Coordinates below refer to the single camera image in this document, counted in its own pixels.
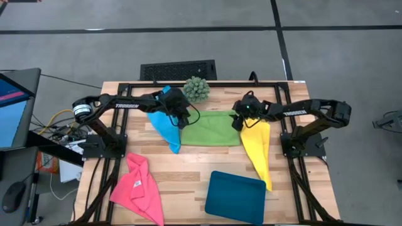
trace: wooden tabletop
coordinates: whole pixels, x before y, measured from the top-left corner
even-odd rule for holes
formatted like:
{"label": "wooden tabletop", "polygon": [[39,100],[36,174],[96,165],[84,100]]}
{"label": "wooden tabletop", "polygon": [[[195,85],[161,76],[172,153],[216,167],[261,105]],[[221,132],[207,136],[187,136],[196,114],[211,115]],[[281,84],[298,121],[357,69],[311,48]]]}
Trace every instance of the wooden tabletop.
{"label": "wooden tabletop", "polygon": [[[104,82],[102,93],[111,95],[117,94],[118,84],[119,82]],[[309,99],[306,83],[289,81],[288,84],[292,102]],[[140,96],[157,90],[161,90],[161,88],[134,88],[132,95]],[[198,110],[230,110],[234,102],[240,100],[249,90],[253,90],[259,100],[276,102],[274,88],[270,87],[212,87],[210,97],[206,103],[196,104],[195,106]],[[281,95],[282,100],[285,100],[284,93],[281,93]],[[107,126],[111,125],[112,113],[113,111],[109,110],[100,118]],[[122,112],[119,113],[118,124],[121,122],[121,116]],[[167,143],[155,131],[144,112],[140,110],[129,110],[128,116],[126,129],[128,146],[126,152],[140,154],[148,159],[149,171],[156,180],[160,191],[166,224],[243,223],[209,215],[204,211],[209,178],[211,172],[214,170],[258,179],[258,175],[243,146],[182,146],[179,154],[173,154]],[[296,123],[301,126],[313,120],[314,117],[312,116],[296,117]],[[273,182],[273,191],[266,192],[264,223],[297,223],[298,219],[288,163],[286,158],[282,155],[280,144],[281,125],[280,122],[272,122],[270,124],[271,141],[269,145],[268,161],[269,172],[271,173]],[[96,159],[90,159],[84,164],[84,170],[75,201],[77,217],[80,217],[84,212],[89,181],[96,161]],[[315,157],[306,157],[305,162],[313,194],[331,216],[339,218],[327,167]],[[111,161],[109,172],[111,172],[113,164],[113,161]],[[102,167],[103,160],[100,161],[99,167],[95,172],[89,203],[91,203],[99,190]],[[119,178],[125,173],[128,173],[126,158],[121,161]],[[307,203],[301,190],[300,194],[304,216],[306,219],[309,219]],[[109,194],[106,195],[103,201],[100,215],[101,220],[106,218],[108,198]],[[118,204],[114,205],[112,224],[134,223],[152,224],[149,220],[140,217],[128,209]]]}

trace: succulent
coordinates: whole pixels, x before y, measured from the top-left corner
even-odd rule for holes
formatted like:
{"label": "succulent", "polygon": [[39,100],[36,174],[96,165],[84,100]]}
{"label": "succulent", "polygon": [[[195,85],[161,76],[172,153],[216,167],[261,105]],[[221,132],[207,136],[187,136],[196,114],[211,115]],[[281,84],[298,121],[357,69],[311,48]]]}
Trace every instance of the succulent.
{"label": "succulent", "polygon": [[205,79],[198,77],[192,77],[186,80],[184,85],[184,94],[187,99],[193,103],[201,103],[208,99],[210,92],[209,85]]}

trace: black metal frame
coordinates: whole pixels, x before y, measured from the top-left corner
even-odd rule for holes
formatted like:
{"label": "black metal frame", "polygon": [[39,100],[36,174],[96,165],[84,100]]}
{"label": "black metal frame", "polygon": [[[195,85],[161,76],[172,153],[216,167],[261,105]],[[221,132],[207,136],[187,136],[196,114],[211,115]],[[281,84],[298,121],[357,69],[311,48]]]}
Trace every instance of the black metal frame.
{"label": "black metal frame", "polygon": [[[282,104],[282,99],[280,95],[280,89],[283,90],[285,93],[286,97],[286,104],[291,103],[291,98],[290,98],[290,91],[288,87],[288,82],[260,82],[256,76],[255,73],[252,73],[250,75],[249,80],[252,80],[253,82],[211,82],[209,83],[210,87],[271,87],[274,88],[275,94],[276,94],[276,101],[277,103]],[[164,87],[166,85],[169,85],[171,87],[182,87],[183,83],[170,83],[170,82],[161,82],[161,83],[156,83],[156,82],[150,82],[150,83],[120,83],[118,87],[118,95],[122,95],[122,93],[126,90],[127,94],[126,95],[131,95],[133,88],[147,88],[147,87]],[[114,110],[113,113],[113,118],[112,118],[112,127],[116,128],[117,126],[117,117],[118,117],[118,110]],[[122,116],[122,122],[121,122],[121,130],[120,133],[125,135],[126,133],[126,126],[127,126],[127,121],[128,121],[128,109],[124,109],[123,111],[123,116]],[[296,127],[296,120],[294,117],[290,118],[291,126],[292,128]],[[283,119],[281,121],[281,126],[282,126],[282,132],[287,132],[286,128],[286,122]],[[292,166],[294,167],[294,162],[293,158],[290,156],[287,157],[288,159],[288,166],[291,168]],[[306,166],[303,157],[298,158],[299,166],[300,166],[300,171],[301,171],[301,180],[304,184],[306,184],[307,189],[309,189],[309,184],[308,184],[308,177],[307,177],[307,171],[306,171]],[[120,168],[121,164],[121,159],[118,158],[115,160],[114,163],[114,171],[113,173],[116,173],[115,170],[117,169],[117,174],[118,170]],[[104,167],[102,170],[102,178],[100,179],[100,189],[103,188],[106,185],[107,181],[107,175],[109,171],[109,165],[110,165],[110,159],[106,158],[104,161]],[[113,181],[111,185],[111,190],[114,189],[115,185],[117,183],[117,180]],[[298,190],[298,182],[294,177],[291,176],[291,184],[292,184],[292,189],[293,189],[293,194],[295,197],[295,205],[296,205],[296,212],[298,216],[299,222],[303,222],[304,215],[303,215],[303,209],[302,209],[302,201],[300,199],[300,194]],[[310,220],[316,221],[317,218],[315,216],[315,211],[313,208],[313,205],[311,204],[310,201],[307,201],[308,203],[308,212],[310,214]],[[113,214],[113,202],[108,203],[107,206],[107,215],[106,215],[106,221],[111,222],[112,220],[112,214]],[[94,221],[99,222],[100,215],[101,215],[101,206],[102,202],[99,203],[99,205],[96,208],[95,215],[94,215]]]}

